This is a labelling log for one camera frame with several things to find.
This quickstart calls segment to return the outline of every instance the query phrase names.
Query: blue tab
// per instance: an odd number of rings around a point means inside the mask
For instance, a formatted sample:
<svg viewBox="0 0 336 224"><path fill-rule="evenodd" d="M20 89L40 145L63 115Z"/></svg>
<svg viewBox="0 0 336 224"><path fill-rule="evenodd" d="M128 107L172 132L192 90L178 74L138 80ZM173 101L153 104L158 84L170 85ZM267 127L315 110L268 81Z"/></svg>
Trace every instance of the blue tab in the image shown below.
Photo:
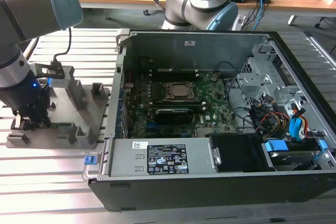
<svg viewBox="0 0 336 224"><path fill-rule="evenodd" d="M85 156L84 164L85 165L96 165L97 164L97 156Z"/></svg>
<svg viewBox="0 0 336 224"><path fill-rule="evenodd" d="M292 118L289 123L289 135L294 137L296 141L301 142L301 138L299 137L300 129L302 126L301 118Z"/></svg>
<svg viewBox="0 0 336 224"><path fill-rule="evenodd" d="M285 140L269 140L265 143L267 152L286 152L288 151Z"/></svg>
<svg viewBox="0 0 336 224"><path fill-rule="evenodd" d="M328 149L328 145L324 140L320 140L319 141L319 146L321 147L321 149L324 151L326 149Z"/></svg>

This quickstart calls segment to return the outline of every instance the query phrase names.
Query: floor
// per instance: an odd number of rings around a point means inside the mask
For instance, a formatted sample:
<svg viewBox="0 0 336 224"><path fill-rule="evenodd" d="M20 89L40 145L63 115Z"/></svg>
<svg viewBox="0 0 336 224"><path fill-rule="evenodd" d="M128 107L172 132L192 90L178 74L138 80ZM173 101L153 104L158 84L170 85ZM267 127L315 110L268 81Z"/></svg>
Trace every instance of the floor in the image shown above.
<svg viewBox="0 0 336 224"><path fill-rule="evenodd" d="M131 29L158 29L164 20L164 13L159 10L150 10L149 16L144 16L142 10L114 9L111 12L112 18L105 19L102 9L84 9L83 22L78 28L131 28ZM336 23L327 22L334 26L321 23L319 29L314 28L319 17L298 17L295 25L287 25L289 16L266 15L261 20L256 30L258 31L309 31L320 44L330 51L336 44Z"/></svg>

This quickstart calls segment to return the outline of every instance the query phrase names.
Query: blue cable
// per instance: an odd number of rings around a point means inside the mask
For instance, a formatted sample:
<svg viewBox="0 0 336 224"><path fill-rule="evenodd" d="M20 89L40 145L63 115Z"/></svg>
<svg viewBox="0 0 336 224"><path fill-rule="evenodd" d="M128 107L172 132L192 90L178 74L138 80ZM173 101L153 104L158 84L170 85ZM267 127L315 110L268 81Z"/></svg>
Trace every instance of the blue cable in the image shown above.
<svg viewBox="0 0 336 224"><path fill-rule="evenodd" d="M262 10L263 10L263 0L260 0L260 10L259 10L258 18L257 18L257 21L256 21L256 23L255 23L252 31L254 31L257 28L257 26L258 26L258 24L260 22L260 16L261 16L261 11Z"/></svg>

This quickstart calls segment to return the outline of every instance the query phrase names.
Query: robotic arm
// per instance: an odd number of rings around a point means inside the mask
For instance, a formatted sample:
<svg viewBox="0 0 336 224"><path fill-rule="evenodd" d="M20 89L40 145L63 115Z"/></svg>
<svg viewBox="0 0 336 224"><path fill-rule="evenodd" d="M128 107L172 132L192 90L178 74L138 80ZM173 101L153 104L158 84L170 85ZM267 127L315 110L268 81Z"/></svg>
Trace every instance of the robotic arm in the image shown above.
<svg viewBox="0 0 336 224"><path fill-rule="evenodd" d="M15 115L29 118L26 128L50 127L48 87L37 80L17 44L81 21L79 0L0 0L0 100Z"/></svg>
<svg viewBox="0 0 336 224"><path fill-rule="evenodd" d="M227 30L238 15L231 0L166 0L162 29Z"/></svg>

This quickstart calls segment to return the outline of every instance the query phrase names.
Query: power supply label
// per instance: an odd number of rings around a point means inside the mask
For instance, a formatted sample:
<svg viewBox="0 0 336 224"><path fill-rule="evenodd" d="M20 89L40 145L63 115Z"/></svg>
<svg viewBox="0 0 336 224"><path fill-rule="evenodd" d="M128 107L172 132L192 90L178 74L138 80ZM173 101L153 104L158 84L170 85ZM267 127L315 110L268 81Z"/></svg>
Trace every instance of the power supply label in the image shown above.
<svg viewBox="0 0 336 224"><path fill-rule="evenodd" d="M185 144L148 145L147 159L150 175L189 173Z"/></svg>

